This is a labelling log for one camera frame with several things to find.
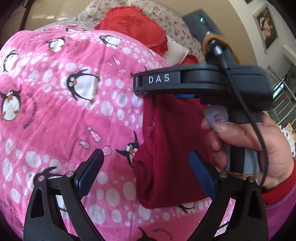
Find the person's right hand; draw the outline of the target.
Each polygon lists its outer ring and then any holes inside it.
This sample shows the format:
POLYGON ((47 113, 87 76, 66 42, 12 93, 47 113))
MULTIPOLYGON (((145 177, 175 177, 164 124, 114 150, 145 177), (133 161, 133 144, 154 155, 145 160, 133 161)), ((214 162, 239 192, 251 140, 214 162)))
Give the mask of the person's right hand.
MULTIPOLYGON (((215 124, 214 130, 211 130, 208 121, 203 119, 201 128, 208 131, 205 143, 213 151, 212 160, 217 170, 222 171, 227 164, 227 156, 222 151, 224 143, 259 151, 261 167, 264 167, 262 147, 250 124, 239 125, 221 121, 215 124)), ((287 139, 269 116, 262 115, 262 124, 258 128, 265 142, 269 160, 263 187, 270 191, 290 177, 295 167, 295 161, 287 139)))

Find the red sleeve forearm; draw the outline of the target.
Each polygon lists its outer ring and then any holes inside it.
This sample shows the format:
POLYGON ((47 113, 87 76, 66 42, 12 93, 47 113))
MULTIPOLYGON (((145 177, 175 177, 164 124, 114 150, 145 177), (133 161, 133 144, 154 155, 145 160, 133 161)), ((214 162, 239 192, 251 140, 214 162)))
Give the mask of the red sleeve forearm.
POLYGON ((283 171, 275 167, 269 171, 264 192, 264 201, 268 224, 268 239, 272 240, 284 226, 295 206, 295 167, 283 171))

